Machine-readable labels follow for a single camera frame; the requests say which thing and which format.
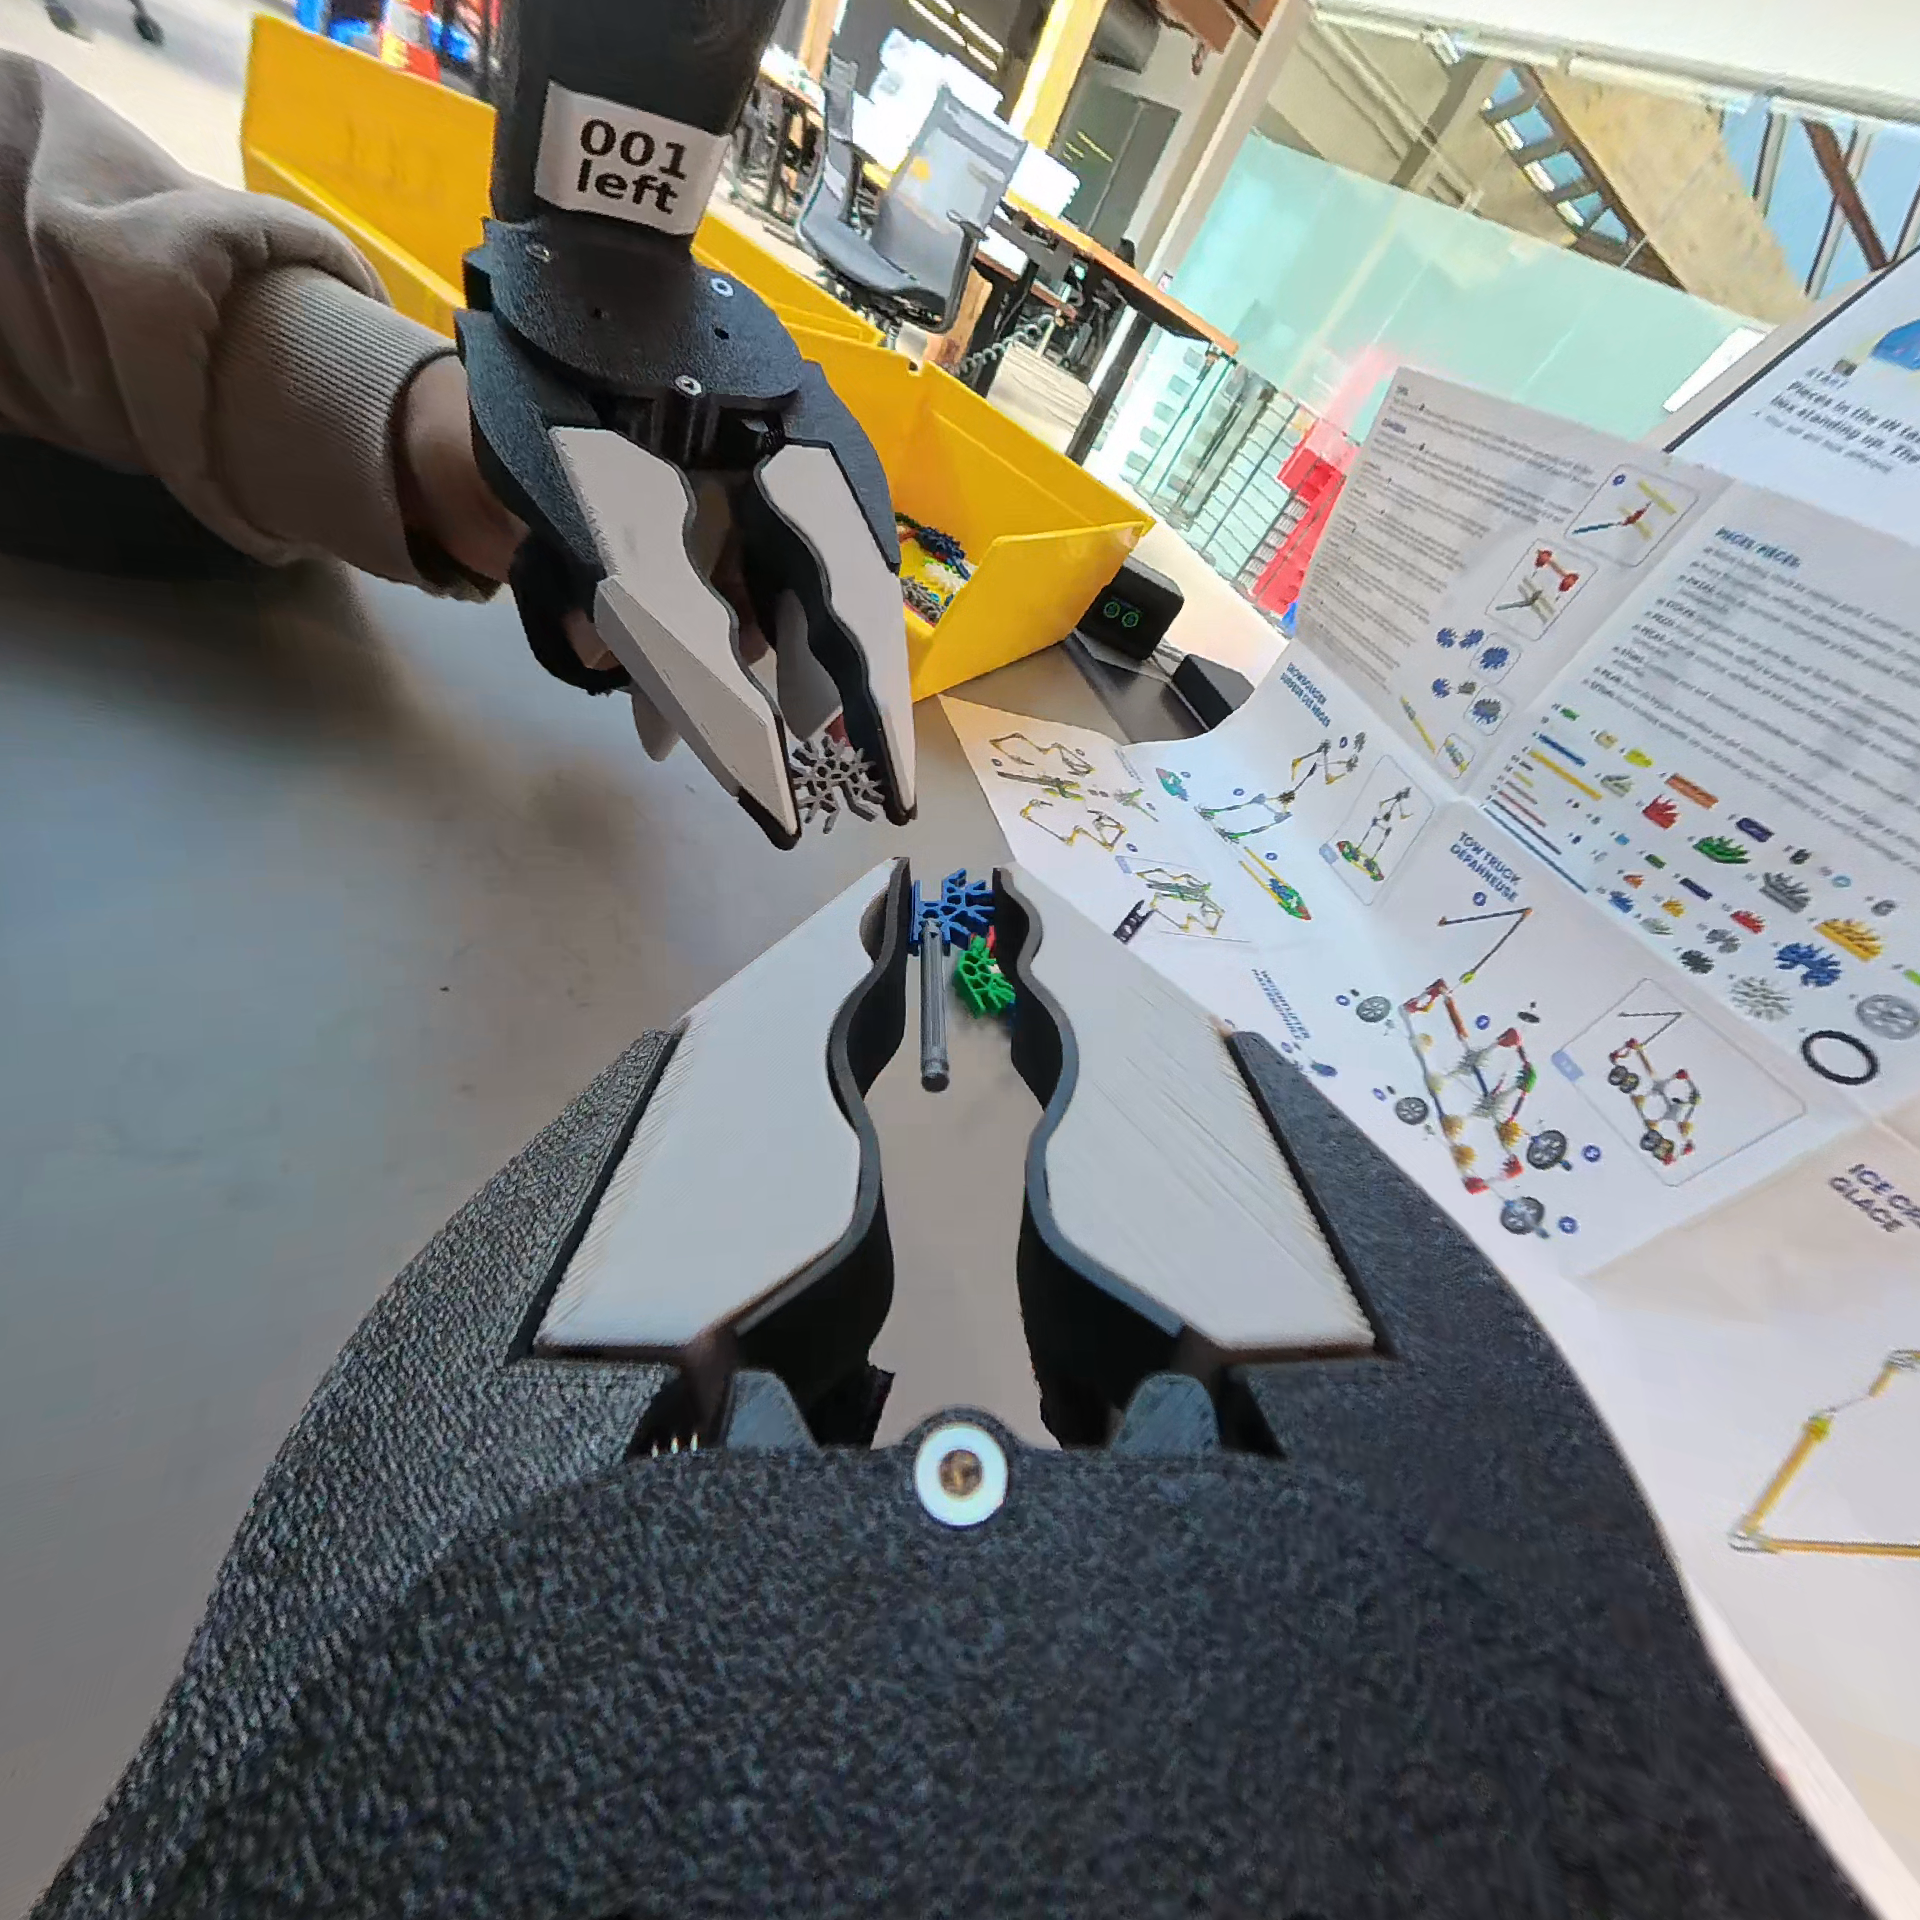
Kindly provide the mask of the grey rod with blue connector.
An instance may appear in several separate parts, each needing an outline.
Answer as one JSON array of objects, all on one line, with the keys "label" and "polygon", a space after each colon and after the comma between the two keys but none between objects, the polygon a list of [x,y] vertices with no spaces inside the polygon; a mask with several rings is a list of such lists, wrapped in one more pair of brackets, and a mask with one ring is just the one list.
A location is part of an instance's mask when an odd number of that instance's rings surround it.
[{"label": "grey rod with blue connector", "polygon": [[944,1092],[951,1084],[951,1001],[982,1020],[1003,1020],[1017,1007],[1017,988],[999,962],[995,925],[991,881],[951,871],[930,892],[919,882],[911,889],[911,952],[919,970],[919,1079],[926,1092]]}]

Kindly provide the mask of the person's left forearm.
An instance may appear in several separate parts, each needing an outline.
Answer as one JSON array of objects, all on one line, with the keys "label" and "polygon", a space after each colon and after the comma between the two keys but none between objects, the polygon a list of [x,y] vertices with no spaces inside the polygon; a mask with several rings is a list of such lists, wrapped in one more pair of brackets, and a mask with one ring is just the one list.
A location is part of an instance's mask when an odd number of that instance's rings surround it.
[{"label": "person's left forearm", "polygon": [[339,560],[486,602],[400,520],[393,409],[446,352],[323,219],[188,173],[6,52],[8,559],[152,579]]}]

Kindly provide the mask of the white folded instruction booklet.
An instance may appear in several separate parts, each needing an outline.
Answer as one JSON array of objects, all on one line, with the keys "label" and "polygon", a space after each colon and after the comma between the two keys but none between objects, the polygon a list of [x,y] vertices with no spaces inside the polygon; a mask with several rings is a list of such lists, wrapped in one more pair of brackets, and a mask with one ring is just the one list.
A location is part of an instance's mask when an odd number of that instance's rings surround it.
[{"label": "white folded instruction booklet", "polygon": [[1254,698],[944,698],[1011,850],[1520,1283],[1916,1913],[1916,504],[1399,376]]}]

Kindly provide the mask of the grey office chair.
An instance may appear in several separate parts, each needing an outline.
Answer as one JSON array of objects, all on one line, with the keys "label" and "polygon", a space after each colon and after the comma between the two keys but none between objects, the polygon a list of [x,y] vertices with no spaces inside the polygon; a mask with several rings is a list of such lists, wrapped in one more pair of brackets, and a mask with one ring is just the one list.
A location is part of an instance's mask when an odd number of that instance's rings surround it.
[{"label": "grey office chair", "polygon": [[862,148],[852,143],[851,104],[843,88],[825,95],[823,146],[798,217],[801,245],[852,296],[858,312],[892,330],[947,335],[978,245],[1017,173],[1025,137],[943,88],[883,187],[871,226],[862,228]]}]

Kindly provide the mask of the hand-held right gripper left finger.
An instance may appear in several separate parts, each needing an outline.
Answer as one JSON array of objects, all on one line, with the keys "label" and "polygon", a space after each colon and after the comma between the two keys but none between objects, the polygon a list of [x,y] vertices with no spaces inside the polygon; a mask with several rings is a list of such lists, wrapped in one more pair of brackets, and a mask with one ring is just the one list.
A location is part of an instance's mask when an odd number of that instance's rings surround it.
[{"label": "hand-held right gripper left finger", "polygon": [[894,1304],[870,1091],[906,1033],[911,866],[883,863],[699,999],[567,1229],[536,1354],[679,1372],[714,1428],[743,1372],[870,1423]]}]

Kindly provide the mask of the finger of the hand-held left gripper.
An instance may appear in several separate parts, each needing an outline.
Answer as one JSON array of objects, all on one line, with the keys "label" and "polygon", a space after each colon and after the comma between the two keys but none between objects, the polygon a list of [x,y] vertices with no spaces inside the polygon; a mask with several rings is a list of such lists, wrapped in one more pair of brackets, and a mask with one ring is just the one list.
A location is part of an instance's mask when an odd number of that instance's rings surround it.
[{"label": "finger of the hand-held left gripper", "polygon": [[831,449],[785,443],[753,471],[746,571],[785,732],[809,745],[842,721],[871,805],[907,825],[919,765],[906,603]]},{"label": "finger of the hand-held left gripper", "polygon": [[689,553],[687,474],[610,429],[554,429],[550,441],[607,570],[592,629],[632,680],[640,745],[655,762],[690,745],[764,834],[793,849],[785,727],[738,658],[732,603]]}]

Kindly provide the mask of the white printed task sheet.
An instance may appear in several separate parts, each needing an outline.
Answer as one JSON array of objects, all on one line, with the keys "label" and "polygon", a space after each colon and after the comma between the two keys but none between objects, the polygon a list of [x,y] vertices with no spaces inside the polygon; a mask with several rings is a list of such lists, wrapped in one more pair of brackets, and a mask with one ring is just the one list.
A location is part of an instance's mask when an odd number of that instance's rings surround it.
[{"label": "white printed task sheet", "polygon": [[1795,383],[1824,393],[1844,391],[1865,373],[1914,378],[1916,341],[1919,255],[1912,251],[1775,327],[1723,371],[1708,376],[1644,441],[1678,451],[1720,417],[1756,417]]}]

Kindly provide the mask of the wooden table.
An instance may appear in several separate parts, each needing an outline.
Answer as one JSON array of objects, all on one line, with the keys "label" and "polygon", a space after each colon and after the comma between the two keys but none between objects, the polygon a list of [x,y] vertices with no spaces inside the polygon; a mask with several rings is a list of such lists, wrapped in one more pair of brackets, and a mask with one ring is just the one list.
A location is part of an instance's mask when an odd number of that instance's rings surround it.
[{"label": "wooden table", "polygon": [[1025,266],[1016,272],[1011,285],[988,296],[968,337],[962,371],[978,378],[978,393],[992,389],[998,363],[1016,338],[1025,304],[1040,289],[1042,271],[1062,271],[1063,266],[1076,264],[1088,272],[1088,285],[1095,293],[1113,291],[1128,312],[1118,345],[1105,349],[1105,371],[1072,433],[1066,453],[1072,465],[1086,465],[1091,451],[1097,445],[1155,331],[1166,331],[1170,338],[1186,344],[1200,344],[1216,361],[1233,361],[1240,349],[1235,337],[1203,320],[1174,293],[1144,276],[1130,256],[1103,247],[1083,231],[1070,226],[1062,216],[1046,213],[1020,194],[1001,197],[992,216],[992,233],[1016,247]]}]

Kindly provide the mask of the yellow plastic bin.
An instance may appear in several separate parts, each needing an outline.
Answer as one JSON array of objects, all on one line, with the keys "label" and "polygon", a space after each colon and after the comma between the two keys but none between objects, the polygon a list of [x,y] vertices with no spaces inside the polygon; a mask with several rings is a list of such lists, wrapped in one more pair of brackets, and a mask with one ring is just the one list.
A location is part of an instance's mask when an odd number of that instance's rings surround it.
[{"label": "yellow plastic bin", "polygon": [[918,701],[1066,640],[1155,525],[950,373],[816,327],[796,341],[866,429],[896,513],[971,562],[938,621],[906,617]]},{"label": "yellow plastic bin", "polygon": [[[247,58],[247,183],[340,228],[370,258],[400,312],[441,331],[454,331],[466,308],[465,256],[483,242],[490,217],[500,7],[480,4],[486,98],[428,77],[409,55],[354,52],[274,16],[256,24]],[[793,341],[798,330],[864,345],[880,341],[871,322],[708,209],[692,255],[715,272],[723,296],[738,283],[754,289]]]}]

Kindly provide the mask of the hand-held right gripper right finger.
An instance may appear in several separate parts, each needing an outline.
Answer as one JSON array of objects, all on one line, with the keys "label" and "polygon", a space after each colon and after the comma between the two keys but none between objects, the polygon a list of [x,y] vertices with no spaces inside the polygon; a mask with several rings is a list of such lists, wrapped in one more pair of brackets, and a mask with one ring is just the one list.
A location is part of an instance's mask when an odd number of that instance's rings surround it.
[{"label": "hand-held right gripper right finger", "polygon": [[1038,877],[1007,881],[1025,1149],[1017,1299],[1052,1436],[1153,1376],[1219,1413],[1250,1364],[1377,1355],[1377,1320],[1255,1068],[1280,1065]]}]

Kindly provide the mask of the pile of toy building pieces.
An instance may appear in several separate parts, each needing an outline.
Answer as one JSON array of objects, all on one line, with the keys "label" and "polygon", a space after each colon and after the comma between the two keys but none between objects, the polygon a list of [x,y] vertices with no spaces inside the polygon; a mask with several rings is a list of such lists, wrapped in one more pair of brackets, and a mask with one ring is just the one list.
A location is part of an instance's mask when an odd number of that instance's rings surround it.
[{"label": "pile of toy building pieces", "polygon": [[903,603],[918,619],[938,626],[971,584],[975,562],[956,536],[906,513],[896,513],[896,539]]}]

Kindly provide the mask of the person's left hand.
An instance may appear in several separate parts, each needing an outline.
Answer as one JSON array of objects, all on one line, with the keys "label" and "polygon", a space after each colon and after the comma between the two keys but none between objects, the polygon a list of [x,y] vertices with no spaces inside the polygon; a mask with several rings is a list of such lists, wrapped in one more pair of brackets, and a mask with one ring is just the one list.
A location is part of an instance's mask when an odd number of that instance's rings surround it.
[{"label": "person's left hand", "polygon": [[425,361],[396,402],[393,474],[411,546],[455,580],[510,580],[529,533],[476,463],[466,371],[451,352]]}]

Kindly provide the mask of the red plastic crate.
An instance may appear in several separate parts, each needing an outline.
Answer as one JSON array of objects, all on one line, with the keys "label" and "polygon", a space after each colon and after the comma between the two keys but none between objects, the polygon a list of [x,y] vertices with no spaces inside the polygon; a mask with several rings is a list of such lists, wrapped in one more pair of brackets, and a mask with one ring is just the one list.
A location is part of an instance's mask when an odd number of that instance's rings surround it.
[{"label": "red plastic crate", "polygon": [[1275,624],[1302,597],[1355,453],[1355,441],[1338,423],[1318,419],[1278,471],[1280,507],[1236,580],[1242,594]]}]

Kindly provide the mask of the black device with green display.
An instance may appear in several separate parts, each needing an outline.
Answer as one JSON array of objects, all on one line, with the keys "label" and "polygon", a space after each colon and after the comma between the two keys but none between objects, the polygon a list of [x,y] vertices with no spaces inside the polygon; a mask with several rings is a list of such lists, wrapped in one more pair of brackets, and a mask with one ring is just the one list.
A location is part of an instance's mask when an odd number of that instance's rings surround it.
[{"label": "black device with green display", "polygon": [[1079,616],[1072,636],[1105,665],[1146,669],[1179,612],[1183,585],[1142,559],[1130,559]]}]

